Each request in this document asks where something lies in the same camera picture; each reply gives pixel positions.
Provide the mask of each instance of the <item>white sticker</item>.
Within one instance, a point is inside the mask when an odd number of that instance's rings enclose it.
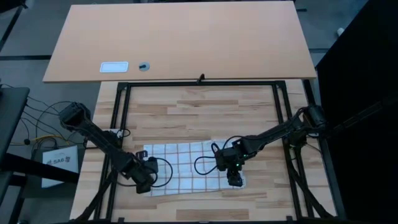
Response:
[[[101,73],[117,73],[129,70],[129,62],[103,62],[99,72]]]

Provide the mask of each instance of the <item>wooden table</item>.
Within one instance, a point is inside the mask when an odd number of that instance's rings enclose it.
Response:
[[[302,82],[286,82],[295,112],[307,105]],[[103,129],[110,126],[117,84],[101,84],[93,121]],[[123,101],[122,96],[118,125]],[[134,87],[127,118],[127,128],[132,134],[124,140],[123,149],[136,152],[142,150],[144,144],[259,134],[277,125],[274,104],[269,86]],[[309,143],[318,147],[314,140]],[[320,153],[305,146],[302,156],[310,190],[326,210],[335,215]],[[76,218],[94,197],[103,159],[104,154],[99,149],[86,151],[70,218]],[[287,215],[295,216],[282,141],[267,145],[255,158],[247,161],[243,171],[247,186],[242,190],[144,197],[136,194],[135,188],[118,186],[113,221],[118,217],[124,217],[128,222],[256,221],[285,220]],[[299,195],[305,215],[300,191]],[[107,198],[105,195],[102,217],[105,216]]]
[[[101,73],[103,62],[128,62]],[[149,62],[150,69],[139,70]],[[292,1],[73,5],[43,81],[315,78]]]

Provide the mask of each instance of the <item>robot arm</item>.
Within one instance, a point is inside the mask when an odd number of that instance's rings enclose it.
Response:
[[[229,185],[241,187],[243,182],[238,171],[242,170],[246,160],[256,156],[265,145],[286,137],[290,145],[303,146],[308,134],[319,133],[325,129],[325,126],[326,121],[320,106],[301,108],[291,119],[270,130],[258,135],[241,136],[232,142],[232,147],[220,149],[215,145],[218,149],[215,151],[217,169],[227,170]]]
[[[62,127],[77,131],[87,137],[99,149],[109,156],[112,166],[126,179],[132,178],[137,184],[138,194],[150,191],[154,183],[150,174],[157,173],[156,159],[142,161],[133,153],[124,152],[115,133],[102,131],[90,119],[90,111],[81,103],[71,103],[60,113]]]

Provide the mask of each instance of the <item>floor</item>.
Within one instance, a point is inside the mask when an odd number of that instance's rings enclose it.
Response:
[[[309,48],[329,48],[337,39],[336,30],[346,27],[362,8],[367,0],[297,0],[296,8],[307,8],[307,12],[299,12],[298,16]],[[28,9],[24,9],[16,22],[0,55],[50,55],[55,47],[59,33],[72,4],[112,4],[130,3],[124,0],[27,0]],[[10,23],[15,9],[0,14],[0,36]],[[314,65],[324,54],[311,54]],[[94,110],[100,87],[99,83],[62,83],[44,84],[42,78],[48,60],[0,61],[0,78],[2,83],[12,86],[27,86],[30,96],[46,103],[70,100],[84,103],[88,109]],[[38,102],[29,101],[35,108],[46,109]],[[37,111],[28,113],[38,117]],[[62,134],[70,133],[59,126],[57,118],[44,116],[44,122],[56,127]],[[33,125],[29,125],[30,138],[35,134]],[[14,142],[21,142],[27,137],[27,131],[18,125]],[[81,141],[79,135],[74,141]],[[30,157],[29,146],[10,146],[9,152]],[[7,223],[14,205],[18,188],[9,187],[6,198],[0,206],[2,223]],[[69,218],[73,197],[29,198],[25,201],[20,218],[29,223],[65,222]]]

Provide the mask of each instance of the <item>black clamp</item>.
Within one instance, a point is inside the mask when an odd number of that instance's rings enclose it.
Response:
[[[201,74],[199,79],[197,80],[197,85],[200,85],[200,83],[205,79],[205,74]]]
[[[148,157],[148,152],[143,150],[143,151],[139,151],[136,153],[136,157],[140,160],[142,160],[145,157]]]
[[[117,90],[124,90],[124,89],[126,89],[126,87],[127,87],[128,85],[129,85],[128,82],[119,82],[119,83],[118,83]]]
[[[286,223],[293,224],[293,217],[291,217],[290,215],[286,216]]]
[[[118,224],[124,224],[124,218],[123,217],[119,217],[118,218]]]

